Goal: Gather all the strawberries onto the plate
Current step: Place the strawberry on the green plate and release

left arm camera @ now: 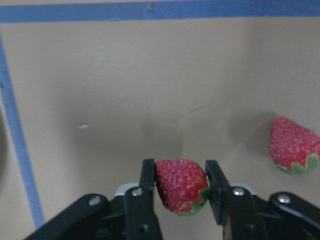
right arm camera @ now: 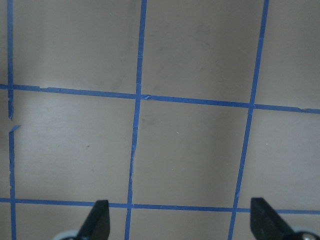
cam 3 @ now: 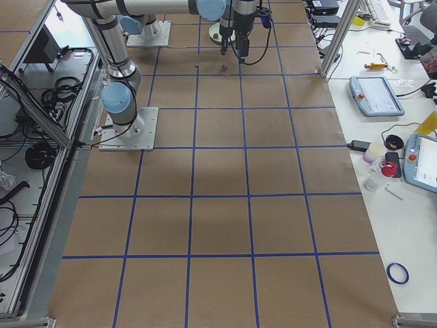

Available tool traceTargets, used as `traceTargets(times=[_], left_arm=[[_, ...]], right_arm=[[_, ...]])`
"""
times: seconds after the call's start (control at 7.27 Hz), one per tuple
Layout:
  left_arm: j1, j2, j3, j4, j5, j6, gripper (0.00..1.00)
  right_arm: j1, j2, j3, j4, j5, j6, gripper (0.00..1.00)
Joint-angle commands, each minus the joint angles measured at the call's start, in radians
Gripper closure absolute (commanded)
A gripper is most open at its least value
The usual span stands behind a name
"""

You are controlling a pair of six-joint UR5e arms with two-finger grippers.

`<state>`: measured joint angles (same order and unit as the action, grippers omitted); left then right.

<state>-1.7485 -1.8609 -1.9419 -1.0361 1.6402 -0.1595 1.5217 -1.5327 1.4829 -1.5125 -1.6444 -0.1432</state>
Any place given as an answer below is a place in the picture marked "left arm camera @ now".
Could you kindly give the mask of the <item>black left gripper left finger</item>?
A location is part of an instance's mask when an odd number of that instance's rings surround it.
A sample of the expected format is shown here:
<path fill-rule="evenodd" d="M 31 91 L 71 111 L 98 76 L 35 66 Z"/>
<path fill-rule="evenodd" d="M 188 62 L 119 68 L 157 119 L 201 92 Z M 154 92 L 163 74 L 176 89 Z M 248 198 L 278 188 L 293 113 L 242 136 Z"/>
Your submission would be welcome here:
<path fill-rule="evenodd" d="M 155 161 L 142 163 L 139 185 L 124 195 L 124 226 L 127 240 L 161 240 L 163 238 L 154 211 Z"/>

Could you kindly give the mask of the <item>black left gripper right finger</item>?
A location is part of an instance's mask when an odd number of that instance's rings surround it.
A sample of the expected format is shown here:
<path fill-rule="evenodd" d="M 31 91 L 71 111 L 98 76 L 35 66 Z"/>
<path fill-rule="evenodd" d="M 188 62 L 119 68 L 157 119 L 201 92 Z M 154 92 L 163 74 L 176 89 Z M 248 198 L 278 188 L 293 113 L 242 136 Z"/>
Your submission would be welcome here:
<path fill-rule="evenodd" d="M 268 240 L 265 221 L 258 214 L 253 195 L 244 187 L 231 186 L 216 160 L 205 162 L 209 203 L 215 221 L 223 227 L 224 240 Z"/>

